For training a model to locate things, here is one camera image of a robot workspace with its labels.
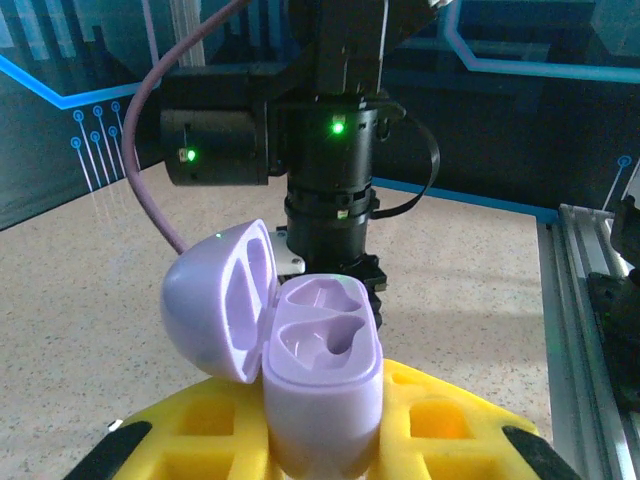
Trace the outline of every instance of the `yellow foam holder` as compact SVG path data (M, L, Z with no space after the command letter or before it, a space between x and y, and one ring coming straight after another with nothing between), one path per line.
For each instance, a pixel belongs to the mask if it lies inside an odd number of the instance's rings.
M123 426L152 429L115 480L280 480L269 452L262 384L209 379L143 410ZM504 435L535 426L500 407L392 360L369 480L538 480Z

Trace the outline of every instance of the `purple cable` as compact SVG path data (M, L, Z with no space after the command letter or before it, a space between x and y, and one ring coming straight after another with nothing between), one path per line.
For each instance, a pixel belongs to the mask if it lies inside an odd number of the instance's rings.
M198 26L198 28L196 28L189 36L183 38L171 50L169 50L149 71L144 80L142 80L138 91L131 99L129 109L127 110L127 116L124 119L124 126L122 129L122 154L124 169L127 173L129 184L131 185L131 189L138 199L138 202L140 202L142 209L149 216L153 224L167 242L169 242L174 250L178 252L178 255L187 250L187 244L180 235L178 235L178 232L176 232L169 224L169 221L162 214L156 203L153 201L153 198L151 198L149 191L144 186L140 171L137 168L135 160L135 145L138 119L140 118L140 112L142 112L145 102L153 91L153 87L178 61L178 59L216 28L221 27L231 16L238 13L250 2L251 0L230 1L227 5L211 15L204 23Z

